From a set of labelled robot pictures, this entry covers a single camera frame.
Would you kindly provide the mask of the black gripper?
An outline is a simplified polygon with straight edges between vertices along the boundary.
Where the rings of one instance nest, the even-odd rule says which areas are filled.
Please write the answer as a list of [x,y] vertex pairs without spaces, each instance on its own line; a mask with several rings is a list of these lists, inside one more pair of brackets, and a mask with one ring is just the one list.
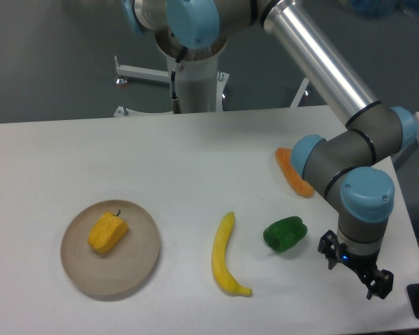
[[328,261],[328,269],[341,263],[356,271],[360,281],[367,287],[368,300],[372,297],[385,299],[392,292],[394,274],[376,266],[380,240],[359,243],[344,234],[336,235],[328,230],[319,240],[318,252]]

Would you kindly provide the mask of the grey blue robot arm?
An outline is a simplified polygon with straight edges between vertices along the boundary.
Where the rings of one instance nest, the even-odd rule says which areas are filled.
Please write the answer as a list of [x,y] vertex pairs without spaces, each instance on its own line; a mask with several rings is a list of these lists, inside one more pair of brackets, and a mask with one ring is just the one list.
[[194,64],[216,59],[229,35],[259,23],[279,40],[346,127],[331,140],[308,135],[291,153],[297,174],[339,215],[337,231],[321,237],[319,252],[329,267],[354,271],[369,297],[387,297],[393,275],[376,261],[395,186],[374,165],[416,139],[413,115],[384,106],[299,1],[123,1],[122,8],[131,30],[153,31],[168,56],[175,114],[216,110],[217,71],[200,73]]

